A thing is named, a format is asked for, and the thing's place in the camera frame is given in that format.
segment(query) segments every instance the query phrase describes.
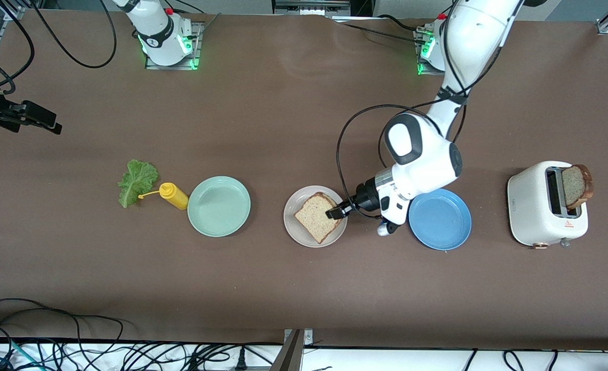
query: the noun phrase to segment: light green plate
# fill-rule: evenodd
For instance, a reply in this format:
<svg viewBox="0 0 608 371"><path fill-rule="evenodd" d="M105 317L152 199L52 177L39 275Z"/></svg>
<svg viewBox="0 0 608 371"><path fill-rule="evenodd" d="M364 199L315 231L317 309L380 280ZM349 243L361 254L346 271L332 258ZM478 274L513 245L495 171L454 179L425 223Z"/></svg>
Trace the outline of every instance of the light green plate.
<svg viewBox="0 0 608 371"><path fill-rule="evenodd" d="M229 176L215 176L200 183L189 197L191 225L209 237L224 237L247 221L251 198L247 188Z"/></svg>

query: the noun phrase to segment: white floor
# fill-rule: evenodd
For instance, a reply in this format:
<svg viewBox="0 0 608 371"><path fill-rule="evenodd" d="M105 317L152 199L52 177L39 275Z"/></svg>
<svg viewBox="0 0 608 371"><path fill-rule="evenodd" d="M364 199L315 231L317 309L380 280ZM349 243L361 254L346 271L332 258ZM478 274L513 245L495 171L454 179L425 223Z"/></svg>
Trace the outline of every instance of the white floor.
<svg viewBox="0 0 608 371"><path fill-rule="evenodd" d="M26 354L35 359L40 360L37 352L38 345L28 344L23 345L22 350ZM44 356L51 356L52 346L44 344L41 346ZM106 350L109 345L104 344L84 344L86 350ZM98 359L94 365L100 371L120 371L122 369L124 356L131 350L122 347L132 347L132 345L116 345L110 352ZM151 355L157 356L163 350L169 348L170 345L162 345L151 351ZM181 359L183 356L190 355L195 345L186 345L186 354L182 348L177 348L172 352L168 352L160 360ZM276 358L279 346L251 346L252 350L264 355L267 359L273 360ZM67 351L75 352L79 350L78 344L68 344ZM3 357L8 351L8 345L0 344L0 357ZM212 371L215 369L234 369L237 364L238 348L229 350L230 359L224 362L207 362L205 369ZM306 349L302 360L302 371L314 371L327 367L331 371L360 371L360 370L425 370L425 371L462 371L464 369L471 350L370 350L370 349ZM526 351L519 350L516 352L519 357L523 369L527 371L546 371L553 357L552 352L548 351ZM137 359L138 355L129 357L130 362ZM96 354L89 354L89 359L96 357ZM63 371L94 371L94 368L86 367L88 362L81 356L81 353L72 357L78 367L70 362L63 364ZM138 357L137 362L132 365L132 369L140 369L150 362L148 358ZM21 364L27 364L29 361L26 356L19 352L14 352L11 358L13 366L17 367ZM517 368L514 359L511 363ZM53 362L46 363L47 366L56 368ZM182 362L173 362L163 364L163 371L179 371L182 367ZM268 366L265 361L252 353L247 352L248 366ZM49 369L30 368L35 371L49 371ZM475 359L471 363L471 371L489 370L489 371L508 371L502 359L502 352L499 350L479 350ZM160 371L159 366L153 364L144 371ZM553 371L608 371L608 353L603 352L560 352L558 360L553 367Z"/></svg>

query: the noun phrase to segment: bread slice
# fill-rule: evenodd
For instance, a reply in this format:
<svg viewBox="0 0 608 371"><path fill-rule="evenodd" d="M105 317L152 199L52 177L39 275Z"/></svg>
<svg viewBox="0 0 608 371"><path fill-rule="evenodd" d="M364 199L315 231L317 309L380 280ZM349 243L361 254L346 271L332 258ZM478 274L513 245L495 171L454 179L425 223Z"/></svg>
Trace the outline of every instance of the bread slice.
<svg viewBox="0 0 608 371"><path fill-rule="evenodd" d="M565 205L576 209L593 195L593 181L585 165L574 165L563 170L563 191Z"/></svg>
<svg viewBox="0 0 608 371"><path fill-rule="evenodd" d="M322 192L309 197L294 217L308 230L318 244L322 244L341 221L327 218L325 212L336 207L336 202Z"/></svg>

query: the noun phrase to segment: lettuce leaf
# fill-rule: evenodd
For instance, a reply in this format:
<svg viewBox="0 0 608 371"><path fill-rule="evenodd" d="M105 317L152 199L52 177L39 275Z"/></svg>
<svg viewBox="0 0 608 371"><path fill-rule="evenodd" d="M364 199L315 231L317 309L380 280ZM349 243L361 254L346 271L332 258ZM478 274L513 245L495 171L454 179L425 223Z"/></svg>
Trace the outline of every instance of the lettuce leaf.
<svg viewBox="0 0 608 371"><path fill-rule="evenodd" d="M120 205L127 208L134 204L142 193L148 193L153 188L153 183L157 181L159 174L157 169L148 162L131 160L127 163L127 172L123 174L123 179L118 183L120 187Z"/></svg>

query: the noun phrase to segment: blue plate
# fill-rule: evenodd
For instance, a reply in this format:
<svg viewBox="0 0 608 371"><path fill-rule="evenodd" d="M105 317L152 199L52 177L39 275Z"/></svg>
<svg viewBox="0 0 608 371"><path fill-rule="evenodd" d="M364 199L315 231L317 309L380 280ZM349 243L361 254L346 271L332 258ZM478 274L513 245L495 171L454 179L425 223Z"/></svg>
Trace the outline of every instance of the blue plate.
<svg viewBox="0 0 608 371"><path fill-rule="evenodd" d="M409 226L424 245L437 250L451 250L469 238L471 213L455 193L436 190L412 200Z"/></svg>

